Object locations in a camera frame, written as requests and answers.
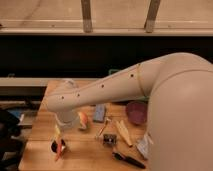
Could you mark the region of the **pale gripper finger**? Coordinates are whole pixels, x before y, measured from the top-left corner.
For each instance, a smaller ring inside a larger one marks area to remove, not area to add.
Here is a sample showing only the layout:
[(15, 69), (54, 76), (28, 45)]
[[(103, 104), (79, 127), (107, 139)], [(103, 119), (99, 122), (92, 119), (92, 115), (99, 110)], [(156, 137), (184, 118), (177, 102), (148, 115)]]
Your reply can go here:
[(58, 138), (61, 136), (61, 130), (58, 125), (55, 125), (55, 137)]

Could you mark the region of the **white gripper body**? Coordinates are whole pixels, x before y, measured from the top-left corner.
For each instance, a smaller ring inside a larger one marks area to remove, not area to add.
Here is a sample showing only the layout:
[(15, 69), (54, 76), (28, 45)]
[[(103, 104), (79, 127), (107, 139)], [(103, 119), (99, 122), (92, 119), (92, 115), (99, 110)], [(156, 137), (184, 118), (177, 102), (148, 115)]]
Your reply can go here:
[(80, 117), (76, 110), (59, 111), (55, 114), (56, 123), (61, 130), (66, 130), (75, 127)]

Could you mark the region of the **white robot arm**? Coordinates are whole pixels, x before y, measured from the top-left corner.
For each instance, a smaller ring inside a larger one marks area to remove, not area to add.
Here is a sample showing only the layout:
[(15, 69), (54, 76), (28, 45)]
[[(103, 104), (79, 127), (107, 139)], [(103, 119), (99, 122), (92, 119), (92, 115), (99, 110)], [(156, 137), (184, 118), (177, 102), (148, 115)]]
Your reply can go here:
[(78, 107), (143, 96), (150, 171), (213, 171), (213, 64), (198, 55), (164, 55), (82, 87), (61, 83), (45, 105), (68, 127)]

